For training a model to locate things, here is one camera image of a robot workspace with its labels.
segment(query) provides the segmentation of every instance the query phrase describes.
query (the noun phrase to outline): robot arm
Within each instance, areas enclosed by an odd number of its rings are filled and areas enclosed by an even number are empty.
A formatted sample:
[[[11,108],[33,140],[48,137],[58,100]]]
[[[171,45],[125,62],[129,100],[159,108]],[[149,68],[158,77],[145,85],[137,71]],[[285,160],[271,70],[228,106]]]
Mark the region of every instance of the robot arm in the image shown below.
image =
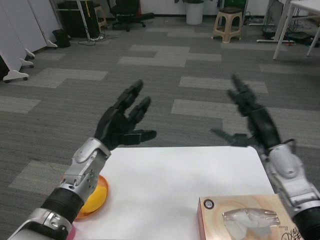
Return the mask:
[[[279,193],[304,240],[320,240],[320,193],[308,181],[304,165],[295,155],[295,141],[282,143],[271,116],[256,103],[254,93],[236,76],[232,76],[232,81],[237,92],[229,90],[228,95],[238,105],[239,112],[247,117],[252,137],[231,136],[216,129],[213,132],[233,146],[252,145],[257,149],[274,191]]]
[[[142,87],[141,80],[136,82],[103,114],[94,137],[75,152],[59,186],[9,240],[65,240],[72,222],[96,189],[110,151],[118,145],[137,145],[156,137],[157,133],[152,130],[134,130],[148,110],[150,97],[134,107],[128,118],[125,116],[125,110],[134,103]]]

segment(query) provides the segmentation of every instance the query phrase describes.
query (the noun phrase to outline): office floor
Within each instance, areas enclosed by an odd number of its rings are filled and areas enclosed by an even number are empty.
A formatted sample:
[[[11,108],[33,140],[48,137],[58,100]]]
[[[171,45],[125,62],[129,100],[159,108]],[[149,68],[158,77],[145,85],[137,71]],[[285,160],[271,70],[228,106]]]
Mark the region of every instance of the office floor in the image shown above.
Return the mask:
[[[106,108],[138,79],[145,83],[139,100],[152,98],[138,128],[158,132],[140,147],[223,146],[211,128],[246,132],[226,95],[237,73],[268,107],[283,140],[297,139],[297,154],[320,188],[320,49],[306,58],[306,46],[283,45],[273,61],[275,44],[256,43],[259,27],[245,26],[241,41],[222,44],[210,39],[213,24],[163,17],[131,32],[106,31],[119,38],[45,50],[34,68],[22,70],[28,81],[0,82],[1,239],[42,204]]]

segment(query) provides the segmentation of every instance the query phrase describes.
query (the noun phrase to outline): beige plastic stool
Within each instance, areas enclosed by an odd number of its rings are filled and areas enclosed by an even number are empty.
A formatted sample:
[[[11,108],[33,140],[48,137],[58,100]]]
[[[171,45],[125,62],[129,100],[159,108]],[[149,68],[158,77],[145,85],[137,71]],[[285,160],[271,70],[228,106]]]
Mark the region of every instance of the beige plastic stool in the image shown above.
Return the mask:
[[[105,16],[105,13],[104,13],[104,10],[103,10],[103,8],[102,8],[102,6],[100,4],[94,5],[94,11],[95,11],[95,16],[96,16],[96,21],[98,22],[99,30],[101,32],[101,28],[102,27],[107,27],[108,24],[107,24],[107,20],[106,20],[105,17],[103,17],[103,21],[99,21],[98,20],[97,12],[101,11],[101,15],[102,16]]]
[[[220,17],[225,18],[224,31],[218,30]],[[239,17],[239,30],[231,31],[232,30],[232,22],[236,17]],[[222,42],[224,44],[228,44],[228,43],[230,43],[230,39],[232,37],[239,37],[239,39],[241,39],[241,28],[242,28],[242,11],[241,11],[241,9],[237,8],[237,7],[222,8],[222,9],[220,9],[218,15],[216,16],[212,39],[215,36],[221,36]]]

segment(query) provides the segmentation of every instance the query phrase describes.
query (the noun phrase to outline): product box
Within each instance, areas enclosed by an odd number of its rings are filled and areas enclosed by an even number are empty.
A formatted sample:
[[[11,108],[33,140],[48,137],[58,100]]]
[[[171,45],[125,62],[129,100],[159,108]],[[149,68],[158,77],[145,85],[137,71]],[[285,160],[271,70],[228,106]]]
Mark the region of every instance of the product box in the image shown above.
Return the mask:
[[[303,240],[276,194],[200,197],[201,240]]]

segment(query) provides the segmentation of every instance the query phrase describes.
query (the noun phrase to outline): round logo on box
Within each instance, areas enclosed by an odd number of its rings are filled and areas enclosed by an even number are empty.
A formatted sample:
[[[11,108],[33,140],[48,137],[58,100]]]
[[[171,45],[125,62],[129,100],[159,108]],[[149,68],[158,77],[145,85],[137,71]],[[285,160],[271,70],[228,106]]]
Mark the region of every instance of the round logo on box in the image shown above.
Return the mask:
[[[215,206],[214,202],[210,199],[204,200],[203,204],[206,209],[213,209]]]

